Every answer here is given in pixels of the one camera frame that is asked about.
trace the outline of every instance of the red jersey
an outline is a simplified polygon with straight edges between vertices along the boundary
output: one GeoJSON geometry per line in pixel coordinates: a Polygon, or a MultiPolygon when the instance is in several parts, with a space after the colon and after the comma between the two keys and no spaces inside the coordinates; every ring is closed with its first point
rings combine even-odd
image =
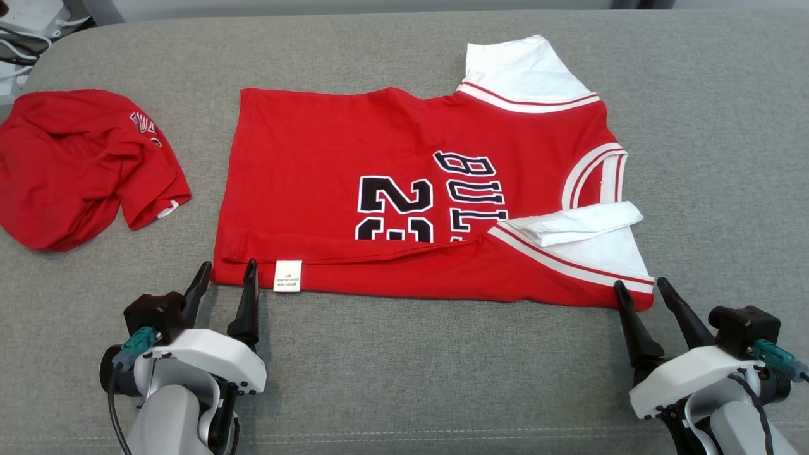
{"type": "Polygon", "coordinates": [[[520,221],[620,201],[625,157],[540,36],[469,45],[458,90],[428,100],[247,88],[213,279],[255,258],[272,287],[300,260],[309,291],[607,307],[621,279],[649,308],[629,227],[543,247],[520,221]]]}

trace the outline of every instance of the white care label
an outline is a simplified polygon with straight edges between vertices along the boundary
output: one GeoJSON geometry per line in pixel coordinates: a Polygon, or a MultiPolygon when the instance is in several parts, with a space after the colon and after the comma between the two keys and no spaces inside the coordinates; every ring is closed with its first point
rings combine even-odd
{"type": "Polygon", "coordinates": [[[275,261],[275,292],[301,292],[303,261],[275,261]]]}

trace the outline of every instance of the red t-shirt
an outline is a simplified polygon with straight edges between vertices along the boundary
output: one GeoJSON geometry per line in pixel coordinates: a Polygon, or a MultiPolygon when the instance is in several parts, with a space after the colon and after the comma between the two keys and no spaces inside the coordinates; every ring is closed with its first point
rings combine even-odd
{"type": "Polygon", "coordinates": [[[538,36],[470,46],[467,65],[428,100],[242,90],[214,280],[255,258],[272,287],[275,261],[301,260],[304,290],[614,307],[622,279],[651,306],[628,227],[580,257],[510,224],[620,201],[604,103],[538,36]]]}
{"type": "Polygon", "coordinates": [[[75,248],[119,207],[139,229],[190,198],[168,140],[124,96],[29,93],[0,125],[0,226],[30,249],[75,248]]]}

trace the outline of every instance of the white cable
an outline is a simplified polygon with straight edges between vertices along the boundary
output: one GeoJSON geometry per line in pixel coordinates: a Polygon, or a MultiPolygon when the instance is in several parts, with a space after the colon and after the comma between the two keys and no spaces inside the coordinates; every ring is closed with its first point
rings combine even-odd
{"type": "Polygon", "coordinates": [[[0,40],[0,45],[5,45],[8,49],[11,49],[11,52],[16,53],[18,57],[22,57],[26,60],[36,60],[36,57],[33,55],[28,55],[26,53],[21,53],[19,49],[14,47],[14,45],[6,40],[0,40]]]}
{"type": "Polygon", "coordinates": [[[0,79],[8,79],[8,78],[13,78],[15,76],[19,76],[20,74],[25,73],[26,71],[30,71],[31,68],[33,68],[33,66],[23,66],[22,69],[19,69],[17,71],[12,72],[12,73],[0,74],[0,79]]]}
{"type": "Polygon", "coordinates": [[[62,27],[73,27],[74,25],[81,25],[81,24],[85,23],[89,18],[90,18],[90,16],[87,16],[84,19],[71,20],[70,22],[66,22],[64,20],[57,20],[56,24],[61,25],[62,27]]]}
{"type": "MultiPolygon", "coordinates": [[[[11,33],[6,32],[4,30],[0,30],[0,33],[6,34],[6,35],[12,35],[11,33]]],[[[17,34],[22,35],[22,36],[27,36],[29,38],[35,38],[37,40],[42,40],[42,41],[48,43],[49,48],[51,46],[53,46],[53,41],[51,41],[50,38],[48,38],[47,36],[37,35],[35,33],[26,33],[26,32],[17,32],[17,34]]]]}

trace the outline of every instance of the striped trim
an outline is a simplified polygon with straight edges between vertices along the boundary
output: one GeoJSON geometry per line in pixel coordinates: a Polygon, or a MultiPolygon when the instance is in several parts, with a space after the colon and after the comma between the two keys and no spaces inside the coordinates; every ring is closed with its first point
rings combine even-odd
{"type": "Polygon", "coordinates": [[[621,155],[618,157],[618,169],[615,171],[615,202],[620,202],[624,192],[624,164],[626,164],[626,156],[621,155]]]}
{"type": "Polygon", "coordinates": [[[583,106],[585,104],[595,103],[596,101],[601,101],[599,96],[594,92],[590,92],[586,95],[570,100],[562,101],[539,102],[535,100],[519,100],[515,98],[506,98],[505,96],[491,91],[488,88],[483,88],[479,85],[466,81],[463,81],[460,84],[457,91],[462,91],[467,95],[477,98],[478,100],[516,113],[555,113],[571,108],[577,108],[578,106],[583,106]]]}
{"type": "MultiPolygon", "coordinates": [[[[611,156],[623,157],[623,155],[626,155],[626,151],[621,148],[621,145],[614,142],[604,144],[601,147],[596,147],[587,152],[587,154],[573,166],[573,170],[570,171],[570,174],[565,180],[565,187],[561,192],[562,210],[578,207],[578,197],[581,195],[584,182],[587,181],[593,169],[597,168],[599,164],[611,156]]],[[[621,186],[624,176],[622,161],[615,163],[614,166],[616,167],[613,167],[613,164],[609,165],[612,170],[609,172],[608,178],[605,179],[604,172],[602,172],[601,202],[615,202],[609,201],[609,199],[613,197],[613,194],[619,197],[621,195],[621,186]]]]}
{"type": "Polygon", "coordinates": [[[645,294],[652,293],[654,287],[654,279],[652,277],[618,274],[592,266],[583,266],[567,257],[551,254],[547,249],[537,247],[536,244],[523,234],[504,223],[497,223],[497,225],[489,229],[488,233],[534,261],[560,274],[589,283],[602,284],[610,287],[615,284],[615,281],[622,280],[626,288],[630,291],[643,292],[645,294]]]}

